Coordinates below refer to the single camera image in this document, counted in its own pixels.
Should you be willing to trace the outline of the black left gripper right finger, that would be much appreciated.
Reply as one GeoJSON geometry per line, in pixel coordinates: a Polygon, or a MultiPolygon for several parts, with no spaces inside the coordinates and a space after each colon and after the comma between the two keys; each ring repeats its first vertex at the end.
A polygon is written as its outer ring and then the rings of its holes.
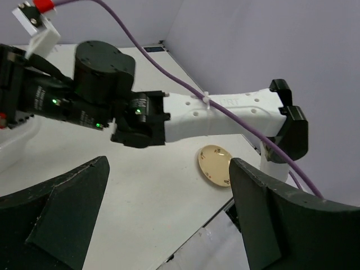
{"type": "Polygon", "coordinates": [[[251,269],[359,268],[359,207],[306,193],[239,158],[229,176],[251,269]]]}

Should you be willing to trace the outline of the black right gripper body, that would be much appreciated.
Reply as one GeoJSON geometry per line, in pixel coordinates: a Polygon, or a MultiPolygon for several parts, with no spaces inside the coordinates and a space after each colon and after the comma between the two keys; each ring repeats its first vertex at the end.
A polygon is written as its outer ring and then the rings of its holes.
{"type": "Polygon", "coordinates": [[[1,44],[1,129],[15,129],[34,115],[66,120],[60,107],[73,80],[44,57],[1,44]]]}

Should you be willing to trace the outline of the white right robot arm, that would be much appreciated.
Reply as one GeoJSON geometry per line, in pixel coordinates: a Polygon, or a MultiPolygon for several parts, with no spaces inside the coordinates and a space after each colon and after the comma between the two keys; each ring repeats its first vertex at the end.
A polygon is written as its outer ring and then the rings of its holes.
{"type": "Polygon", "coordinates": [[[132,56],[100,41],[77,45],[74,76],[44,57],[1,45],[1,128],[15,129],[32,117],[103,130],[111,140],[143,149],[206,135],[253,134],[262,142],[261,169],[281,178],[286,159],[308,152],[308,121],[283,79],[256,92],[187,96],[135,92],[132,56]]]}

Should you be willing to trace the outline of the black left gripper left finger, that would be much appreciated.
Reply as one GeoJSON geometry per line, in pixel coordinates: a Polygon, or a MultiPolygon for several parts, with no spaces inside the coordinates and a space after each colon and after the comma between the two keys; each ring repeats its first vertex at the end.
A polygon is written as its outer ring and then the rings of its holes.
{"type": "Polygon", "coordinates": [[[96,157],[1,197],[1,269],[82,269],[110,165],[96,157]]]}

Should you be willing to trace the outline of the beige floral round plate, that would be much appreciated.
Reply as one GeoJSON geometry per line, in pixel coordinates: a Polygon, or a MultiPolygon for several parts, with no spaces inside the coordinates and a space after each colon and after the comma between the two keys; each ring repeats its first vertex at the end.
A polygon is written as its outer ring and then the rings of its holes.
{"type": "Polygon", "coordinates": [[[224,148],[217,145],[206,145],[199,150],[198,165],[207,180],[212,184],[229,188],[229,166],[232,155],[224,148]]]}

